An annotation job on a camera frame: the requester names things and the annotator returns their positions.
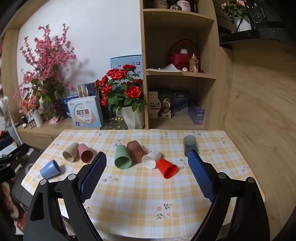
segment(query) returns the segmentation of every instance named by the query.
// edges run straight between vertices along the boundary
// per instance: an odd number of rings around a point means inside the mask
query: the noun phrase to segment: cup
[[[171,178],[178,172],[178,167],[170,163],[166,159],[160,159],[157,162],[156,167],[158,168],[158,170],[160,170],[165,179]]]
[[[184,147],[184,155],[188,156],[188,153],[191,150],[196,150],[197,152],[197,145],[196,145],[196,139],[193,135],[185,136],[183,139],[183,147]]]
[[[78,154],[78,146],[79,144],[77,142],[74,142],[63,151],[63,157],[68,162],[74,162]]]
[[[147,155],[147,153],[137,141],[129,142],[126,147],[133,163],[141,163],[143,156]]]
[[[40,174],[44,179],[50,179],[61,173],[61,169],[55,160],[50,161],[40,170]]]
[[[80,144],[78,146],[78,152],[80,155],[81,160],[84,163],[90,163],[94,158],[94,153],[92,150],[85,144]]]
[[[116,147],[114,164],[119,169],[127,169],[131,166],[131,157],[125,145]]]
[[[149,152],[147,155],[142,157],[143,164],[149,169],[156,167],[157,161],[161,158],[161,153],[157,150]]]
[[[177,5],[182,8],[182,11],[191,12],[190,2],[185,0],[177,1]]]

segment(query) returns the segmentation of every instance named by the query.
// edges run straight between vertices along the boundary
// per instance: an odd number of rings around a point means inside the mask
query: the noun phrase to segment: yellow checkered tablecloth
[[[211,203],[202,192],[184,156],[183,138],[194,135],[205,162],[233,179],[245,180],[254,174],[245,159],[224,131],[166,130],[65,130],[45,150],[22,182],[34,194],[40,169],[55,159],[62,166],[62,175],[50,181],[64,180],[78,173],[84,163],[67,162],[63,150],[73,142],[85,143],[107,156],[107,167],[85,209],[94,226],[101,231],[138,238],[168,238],[193,234],[201,225]],[[117,145],[137,140],[147,151],[159,150],[164,158],[179,167],[171,179],[164,179],[157,169],[142,163],[125,170],[114,165]],[[232,198],[224,224],[230,222],[235,199]],[[60,200],[61,213],[68,217]]]

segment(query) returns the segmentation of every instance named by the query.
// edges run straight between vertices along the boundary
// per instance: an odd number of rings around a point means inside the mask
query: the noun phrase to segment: glass bottle
[[[189,69],[190,72],[198,73],[198,59],[195,57],[194,53],[192,58],[189,60]]]

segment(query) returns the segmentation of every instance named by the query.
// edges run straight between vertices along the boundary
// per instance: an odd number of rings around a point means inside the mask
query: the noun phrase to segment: beige cup
[[[78,154],[78,146],[79,144],[77,142],[74,142],[63,151],[63,157],[68,162],[74,162]]]

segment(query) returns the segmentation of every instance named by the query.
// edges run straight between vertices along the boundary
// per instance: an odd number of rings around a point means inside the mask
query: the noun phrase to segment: pink cup
[[[85,163],[90,163],[94,158],[94,153],[92,150],[85,144],[80,144],[78,146],[78,152],[81,160]]]

